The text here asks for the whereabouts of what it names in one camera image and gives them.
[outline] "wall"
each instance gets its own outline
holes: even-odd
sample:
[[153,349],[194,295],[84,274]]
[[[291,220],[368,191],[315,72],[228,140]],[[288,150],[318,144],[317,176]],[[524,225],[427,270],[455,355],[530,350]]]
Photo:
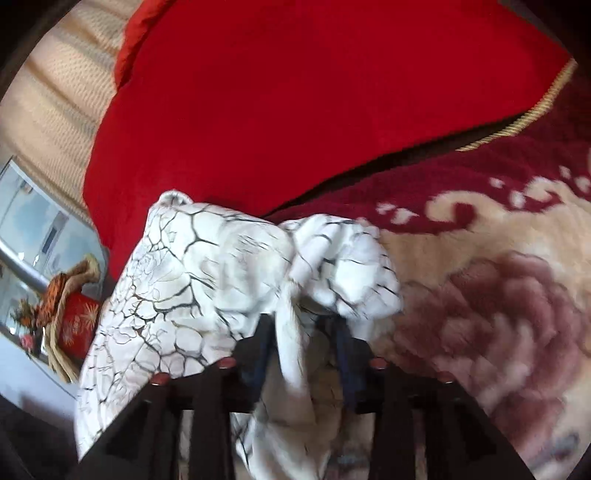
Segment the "wall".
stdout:
[[10,156],[12,155],[12,151],[6,147],[6,145],[0,143],[0,170],[8,163],[10,160]]
[[69,432],[73,439],[76,392],[77,385],[62,383],[46,365],[33,363],[19,346],[0,335],[2,396],[30,414]]

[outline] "red decorative container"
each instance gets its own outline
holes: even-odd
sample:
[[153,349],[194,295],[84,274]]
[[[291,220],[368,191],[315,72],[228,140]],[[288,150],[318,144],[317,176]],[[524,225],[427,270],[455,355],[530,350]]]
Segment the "red decorative container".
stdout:
[[59,347],[71,359],[84,360],[95,337],[99,303],[79,292],[68,296]]

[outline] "orange fabric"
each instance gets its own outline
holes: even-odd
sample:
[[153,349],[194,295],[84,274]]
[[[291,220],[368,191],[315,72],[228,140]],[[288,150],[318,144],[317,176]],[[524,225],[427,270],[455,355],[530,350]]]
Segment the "orange fabric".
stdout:
[[164,15],[174,0],[144,0],[125,27],[123,46],[115,62],[115,86],[119,90],[129,79],[131,68],[150,28]]

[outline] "gold embroidered design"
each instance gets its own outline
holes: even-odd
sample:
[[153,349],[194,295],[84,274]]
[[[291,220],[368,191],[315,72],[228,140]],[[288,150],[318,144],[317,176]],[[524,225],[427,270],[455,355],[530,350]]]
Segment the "gold embroidered design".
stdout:
[[544,116],[550,111],[552,105],[554,104],[554,100],[556,100],[556,97],[558,97],[558,94],[561,92],[564,85],[566,85],[572,78],[576,68],[577,62],[574,59],[570,59],[568,63],[562,68],[558,76],[554,79],[554,82],[552,82],[552,85],[545,93],[545,95],[542,97],[542,99],[538,103],[536,103],[531,110],[523,114],[511,125],[508,125],[503,130],[489,135],[488,137],[482,138],[481,140],[472,142],[471,144],[468,144],[465,147],[458,148],[456,151],[467,152],[469,150],[475,150],[481,145],[492,142],[495,138],[514,137],[515,135],[522,132],[533,122],[540,119],[542,116]]
[[62,328],[61,341],[67,346],[74,345],[74,333],[72,332],[72,326],[70,324],[64,325],[64,328]]
[[85,330],[92,331],[92,329],[95,327],[98,314],[98,304],[85,305],[85,312],[80,316],[80,320],[82,320],[82,325]]

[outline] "white fabric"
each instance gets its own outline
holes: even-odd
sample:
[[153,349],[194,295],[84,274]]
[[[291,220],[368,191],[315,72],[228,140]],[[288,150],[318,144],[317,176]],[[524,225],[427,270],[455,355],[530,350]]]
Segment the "white fabric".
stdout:
[[[329,340],[316,323],[337,312],[352,333],[398,312],[398,281],[377,229],[328,215],[275,226],[168,192],[150,210],[80,376],[80,456],[157,371],[200,372],[275,315],[278,356],[262,400],[232,422],[256,479],[321,478],[341,422]],[[181,452],[188,452],[186,419]]]

